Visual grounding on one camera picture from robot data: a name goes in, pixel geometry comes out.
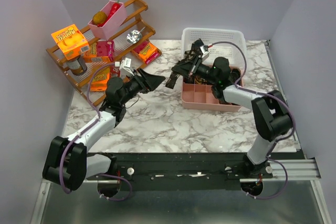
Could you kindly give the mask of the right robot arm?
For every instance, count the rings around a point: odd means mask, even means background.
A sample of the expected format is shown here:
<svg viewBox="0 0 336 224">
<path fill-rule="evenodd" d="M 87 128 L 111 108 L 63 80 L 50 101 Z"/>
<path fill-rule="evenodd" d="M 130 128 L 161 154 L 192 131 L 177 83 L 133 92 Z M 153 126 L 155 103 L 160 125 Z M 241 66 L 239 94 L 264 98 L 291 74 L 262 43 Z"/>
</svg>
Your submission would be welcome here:
<svg viewBox="0 0 336 224">
<path fill-rule="evenodd" d="M 296 122 L 280 91 L 263 93 L 244 88 L 239 85 L 244 73 L 231 81 L 232 70 L 225 57 L 215 58 L 212 66 L 205 65 L 203 61 L 209 56 L 210 47 L 201 39 L 193 42 L 184 58 L 172 67 L 166 87 L 173 88 L 179 76 L 185 79 L 200 77 L 211 85 L 212 94 L 219 101 L 252 110 L 258 134 L 241 165 L 242 173 L 252 178 L 265 166 L 276 144 L 294 134 Z"/>
</svg>

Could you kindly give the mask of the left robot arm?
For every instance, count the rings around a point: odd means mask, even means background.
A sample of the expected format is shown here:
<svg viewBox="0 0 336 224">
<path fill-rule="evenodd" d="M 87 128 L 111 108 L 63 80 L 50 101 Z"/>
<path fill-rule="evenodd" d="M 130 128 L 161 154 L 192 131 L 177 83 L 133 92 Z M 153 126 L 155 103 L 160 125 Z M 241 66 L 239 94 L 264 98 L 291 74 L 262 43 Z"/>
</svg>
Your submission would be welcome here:
<svg viewBox="0 0 336 224">
<path fill-rule="evenodd" d="M 164 76 L 149 74 L 142 69 L 134 71 L 128 82 L 112 77 L 107 83 L 106 98 L 89 123 L 76 133 L 56 136 L 50 144 L 43 178 L 54 182 L 69 194 L 77 190 L 87 178 L 87 154 L 91 147 L 124 118 L 126 103 L 139 93 L 154 91 Z"/>
</svg>

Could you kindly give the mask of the black gold floral tie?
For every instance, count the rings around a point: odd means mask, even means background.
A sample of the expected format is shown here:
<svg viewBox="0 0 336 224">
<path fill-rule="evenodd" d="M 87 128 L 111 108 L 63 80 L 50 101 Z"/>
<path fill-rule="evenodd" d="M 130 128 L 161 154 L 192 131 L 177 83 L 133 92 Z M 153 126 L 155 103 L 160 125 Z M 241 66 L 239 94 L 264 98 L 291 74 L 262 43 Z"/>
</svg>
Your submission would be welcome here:
<svg viewBox="0 0 336 224">
<path fill-rule="evenodd" d="M 194 41 L 191 49 L 184 51 L 182 60 L 179 60 L 171 68 L 171 74 L 165 86 L 173 89 L 179 76 L 191 79 L 194 76 L 200 75 L 199 68 L 208 56 L 209 46 L 205 45 L 201 39 Z"/>
</svg>

